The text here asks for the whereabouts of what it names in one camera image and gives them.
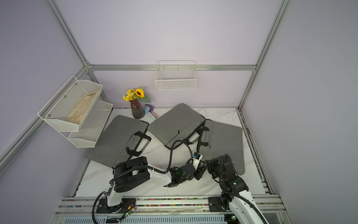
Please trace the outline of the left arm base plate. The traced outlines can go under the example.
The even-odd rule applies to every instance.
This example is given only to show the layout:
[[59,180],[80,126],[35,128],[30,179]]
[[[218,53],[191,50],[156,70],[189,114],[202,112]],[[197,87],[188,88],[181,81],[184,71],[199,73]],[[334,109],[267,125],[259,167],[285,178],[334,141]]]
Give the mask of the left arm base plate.
[[135,205],[136,205],[135,198],[123,198],[122,202],[119,205],[108,206],[106,198],[103,197],[99,200],[96,213],[97,214],[112,214],[112,213],[124,214],[130,208],[134,208]]

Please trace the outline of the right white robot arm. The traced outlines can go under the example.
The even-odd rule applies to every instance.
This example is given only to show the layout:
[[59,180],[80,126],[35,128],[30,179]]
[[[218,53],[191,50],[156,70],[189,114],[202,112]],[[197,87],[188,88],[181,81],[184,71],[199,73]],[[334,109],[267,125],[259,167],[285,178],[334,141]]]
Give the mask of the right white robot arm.
[[228,154],[206,161],[206,166],[222,190],[218,203],[222,210],[232,212],[240,224],[268,223]]

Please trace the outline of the grey laptop bag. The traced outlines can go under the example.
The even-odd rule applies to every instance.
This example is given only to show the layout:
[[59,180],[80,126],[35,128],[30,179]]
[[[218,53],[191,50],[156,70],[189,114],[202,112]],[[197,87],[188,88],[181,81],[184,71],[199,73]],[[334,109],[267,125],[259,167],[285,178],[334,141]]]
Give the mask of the grey laptop bag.
[[145,121],[118,115],[84,156],[109,168],[139,157],[152,140],[146,134],[148,126]]
[[197,142],[198,138],[193,141],[190,141],[190,139],[200,132],[204,121],[204,116],[188,105],[181,103],[151,123],[148,126],[148,131],[167,149],[170,149],[177,140],[182,140],[188,145]]
[[200,129],[197,152],[204,160],[216,159],[228,154],[239,175],[245,174],[243,129],[206,119]]

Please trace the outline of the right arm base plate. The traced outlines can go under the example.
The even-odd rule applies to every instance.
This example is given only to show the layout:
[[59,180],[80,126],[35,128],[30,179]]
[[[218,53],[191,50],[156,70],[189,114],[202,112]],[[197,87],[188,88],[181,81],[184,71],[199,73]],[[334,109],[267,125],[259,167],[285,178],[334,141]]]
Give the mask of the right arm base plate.
[[209,197],[208,198],[210,212],[230,211],[228,203],[229,203],[229,201],[223,197]]

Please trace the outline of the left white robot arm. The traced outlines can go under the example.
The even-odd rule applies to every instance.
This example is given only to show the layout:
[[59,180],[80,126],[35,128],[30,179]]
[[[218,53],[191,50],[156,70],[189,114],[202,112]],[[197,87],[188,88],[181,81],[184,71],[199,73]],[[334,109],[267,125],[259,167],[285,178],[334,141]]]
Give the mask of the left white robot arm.
[[201,179],[207,167],[200,158],[201,155],[195,153],[185,165],[166,170],[149,164],[144,156],[116,165],[114,177],[109,181],[110,188],[97,197],[92,214],[126,213],[133,209],[136,199],[123,199],[124,194],[148,181],[173,188],[192,179]]

